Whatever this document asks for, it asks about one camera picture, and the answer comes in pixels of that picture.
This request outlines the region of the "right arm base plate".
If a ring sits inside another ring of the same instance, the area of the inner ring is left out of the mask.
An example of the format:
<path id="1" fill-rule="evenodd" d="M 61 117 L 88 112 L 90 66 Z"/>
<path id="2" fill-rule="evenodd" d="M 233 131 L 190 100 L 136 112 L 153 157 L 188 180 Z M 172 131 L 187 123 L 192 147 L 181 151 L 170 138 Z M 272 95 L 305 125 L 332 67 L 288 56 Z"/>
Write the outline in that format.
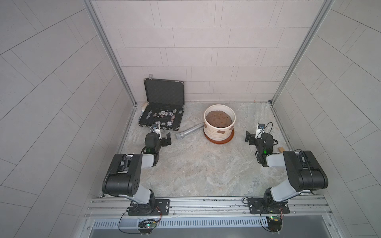
<path id="1" fill-rule="evenodd" d="M 288 202 L 266 201 L 263 197 L 247 197 L 243 203 L 248 205 L 250 214 L 289 214 Z"/>

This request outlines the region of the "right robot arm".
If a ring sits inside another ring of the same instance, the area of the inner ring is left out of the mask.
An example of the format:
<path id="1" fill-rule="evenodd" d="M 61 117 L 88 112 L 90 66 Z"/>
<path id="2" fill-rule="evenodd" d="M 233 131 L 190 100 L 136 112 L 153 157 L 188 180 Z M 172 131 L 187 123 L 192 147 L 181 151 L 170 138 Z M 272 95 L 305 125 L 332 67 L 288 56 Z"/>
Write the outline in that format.
<path id="1" fill-rule="evenodd" d="M 256 147 L 256 158 L 260 165 L 265 168 L 285 168 L 287 172 L 285 181 L 266 190 L 263 198 L 265 207 L 286 203 L 302 193 L 328 187 L 328 177 L 311 151 L 297 149 L 274 153 L 276 140 L 264 132 L 260 133 L 260 137 L 246 132 L 245 142 Z"/>

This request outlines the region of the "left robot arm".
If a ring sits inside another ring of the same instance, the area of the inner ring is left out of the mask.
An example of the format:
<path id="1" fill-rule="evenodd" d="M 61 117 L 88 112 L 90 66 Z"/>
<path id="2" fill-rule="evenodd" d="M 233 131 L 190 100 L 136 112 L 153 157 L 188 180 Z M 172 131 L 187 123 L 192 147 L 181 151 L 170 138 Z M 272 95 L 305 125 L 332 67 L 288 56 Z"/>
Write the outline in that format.
<path id="1" fill-rule="evenodd" d="M 150 132 L 140 154 L 115 154 L 102 183 L 103 194 L 125 197 L 138 205 L 153 204 L 154 192 L 140 185 L 141 171 L 155 167 L 160 149 L 171 144 L 170 133 L 161 138 Z"/>

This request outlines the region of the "white blue scrub brush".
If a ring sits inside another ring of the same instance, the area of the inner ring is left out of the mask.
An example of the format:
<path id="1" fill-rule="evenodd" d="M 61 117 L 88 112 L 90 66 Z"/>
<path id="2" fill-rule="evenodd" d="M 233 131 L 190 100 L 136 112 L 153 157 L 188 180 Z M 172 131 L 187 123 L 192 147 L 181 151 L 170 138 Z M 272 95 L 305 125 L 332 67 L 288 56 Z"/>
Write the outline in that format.
<path id="1" fill-rule="evenodd" d="M 141 112 L 142 112 L 142 113 L 145 111 L 145 109 L 146 109 L 147 106 L 148 106 L 148 103 L 147 103 L 147 102 L 145 102 L 145 103 L 142 105 L 142 107 L 141 107 Z"/>

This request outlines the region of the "white ceramic pot with soil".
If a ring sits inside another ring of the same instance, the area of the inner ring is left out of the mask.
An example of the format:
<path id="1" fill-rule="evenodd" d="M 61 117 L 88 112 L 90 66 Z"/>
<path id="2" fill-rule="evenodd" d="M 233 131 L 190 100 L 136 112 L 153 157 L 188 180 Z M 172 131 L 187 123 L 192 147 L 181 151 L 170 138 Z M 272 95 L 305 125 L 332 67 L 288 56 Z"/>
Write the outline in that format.
<path id="1" fill-rule="evenodd" d="M 234 129 L 236 122 L 235 112 L 225 105 L 212 105 L 203 115 L 203 131 Z"/>

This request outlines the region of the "black poker chip case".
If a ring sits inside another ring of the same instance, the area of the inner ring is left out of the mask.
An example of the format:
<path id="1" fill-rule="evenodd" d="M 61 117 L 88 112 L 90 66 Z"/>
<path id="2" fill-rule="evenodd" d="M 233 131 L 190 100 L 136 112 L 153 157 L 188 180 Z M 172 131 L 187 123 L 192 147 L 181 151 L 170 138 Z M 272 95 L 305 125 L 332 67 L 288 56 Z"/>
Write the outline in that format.
<path id="1" fill-rule="evenodd" d="M 168 79 L 144 79 L 147 106 L 139 118 L 139 126 L 159 124 L 164 130 L 178 131 L 185 106 L 185 83 Z"/>

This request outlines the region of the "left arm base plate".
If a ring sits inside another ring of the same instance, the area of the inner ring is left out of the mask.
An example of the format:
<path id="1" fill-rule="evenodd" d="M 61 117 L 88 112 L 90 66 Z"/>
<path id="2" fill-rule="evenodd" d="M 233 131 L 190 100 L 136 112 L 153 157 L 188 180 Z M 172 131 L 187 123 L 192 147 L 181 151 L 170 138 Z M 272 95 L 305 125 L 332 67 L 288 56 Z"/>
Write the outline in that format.
<path id="1" fill-rule="evenodd" d="M 137 204 L 131 202 L 128 208 L 129 216 L 167 216 L 169 214 L 170 200 L 156 199 L 148 204 Z"/>

